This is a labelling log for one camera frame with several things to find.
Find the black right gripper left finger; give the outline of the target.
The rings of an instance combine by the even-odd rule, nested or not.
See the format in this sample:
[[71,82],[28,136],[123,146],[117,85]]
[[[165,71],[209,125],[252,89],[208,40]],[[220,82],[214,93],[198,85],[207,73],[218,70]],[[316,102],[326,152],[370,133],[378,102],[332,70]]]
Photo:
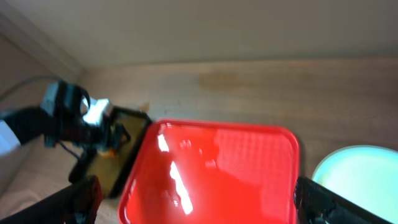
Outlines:
[[103,200],[94,175],[1,220],[1,224],[94,224]]

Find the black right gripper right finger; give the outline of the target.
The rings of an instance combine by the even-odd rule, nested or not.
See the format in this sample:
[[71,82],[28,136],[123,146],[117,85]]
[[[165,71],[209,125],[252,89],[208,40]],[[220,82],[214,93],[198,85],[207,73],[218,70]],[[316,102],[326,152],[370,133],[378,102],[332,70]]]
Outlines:
[[389,224],[304,176],[296,181],[293,201],[300,224]]

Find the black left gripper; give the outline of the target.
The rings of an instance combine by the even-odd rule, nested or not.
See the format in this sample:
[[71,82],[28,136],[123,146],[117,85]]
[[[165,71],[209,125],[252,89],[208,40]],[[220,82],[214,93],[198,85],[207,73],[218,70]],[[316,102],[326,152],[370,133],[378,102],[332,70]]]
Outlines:
[[123,124],[112,123],[103,118],[99,125],[89,124],[82,115],[67,115],[65,112],[51,117],[51,127],[44,132],[44,144],[54,147],[62,141],[68,141],[84,150],[99,152],[118,151],[131,140]]

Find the light blue plate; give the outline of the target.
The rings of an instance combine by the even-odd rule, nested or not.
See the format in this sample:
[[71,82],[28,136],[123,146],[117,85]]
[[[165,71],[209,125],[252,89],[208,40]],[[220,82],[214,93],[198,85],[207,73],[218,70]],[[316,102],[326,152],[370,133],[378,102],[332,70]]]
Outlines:
[[369,145],[344,147],[319,163],[312,180],[397,223],[397,151]]

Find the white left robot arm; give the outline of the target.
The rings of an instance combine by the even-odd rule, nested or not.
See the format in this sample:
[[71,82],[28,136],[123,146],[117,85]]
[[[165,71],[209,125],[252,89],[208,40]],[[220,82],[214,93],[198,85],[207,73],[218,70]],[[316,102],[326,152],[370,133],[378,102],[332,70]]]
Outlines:
[[9,154],[39,136],[45,137],[46,147],[68,141],[84,150],[105,154],[131,140],[123,125],[109,121],[95,126],[77,115],[50,115],[39,106],[1,112],[1,155]]

